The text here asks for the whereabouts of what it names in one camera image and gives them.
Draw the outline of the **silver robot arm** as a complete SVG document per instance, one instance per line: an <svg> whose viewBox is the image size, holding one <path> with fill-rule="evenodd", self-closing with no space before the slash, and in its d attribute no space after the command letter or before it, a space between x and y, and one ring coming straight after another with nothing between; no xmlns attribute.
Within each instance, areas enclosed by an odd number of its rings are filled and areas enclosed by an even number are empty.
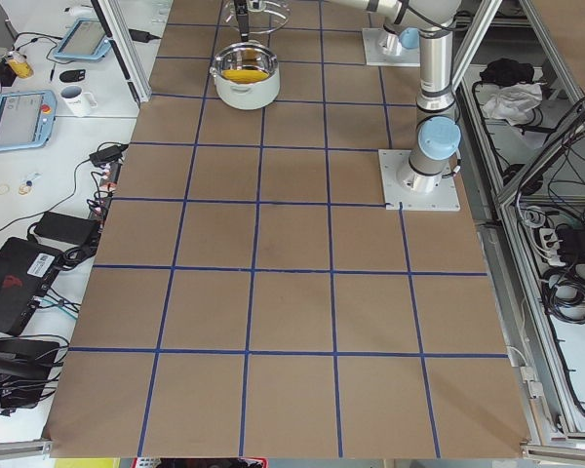
<svg viewBox="0 0 585 468"><path fill-rule="evenodd" d="M376 44L385 57L419 51L415 147L396 178L410 192L430 193L445 177L445 166L461 139L454 122L451 80L454 17L460 3L343 0L340 4L383 17Z"/></svg>

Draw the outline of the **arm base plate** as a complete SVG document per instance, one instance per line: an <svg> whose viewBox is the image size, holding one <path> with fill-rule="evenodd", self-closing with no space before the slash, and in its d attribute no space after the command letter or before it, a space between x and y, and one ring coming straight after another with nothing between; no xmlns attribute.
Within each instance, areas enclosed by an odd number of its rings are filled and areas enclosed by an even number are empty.
<svg viewBox="0 0 585 468"><path fill-rule="evenodd" d="M381 185L386 210L411 212L458 212L460 203L454 178L420 175L410 167L410 150L378 151Z"/></svg>
<svg viewBox="0 0 585 468"><path fill-rule="evenodd" d="M370 66L419 67L419 32L406 28L400 33L384 28L362 30L366 64Z"/></svg>

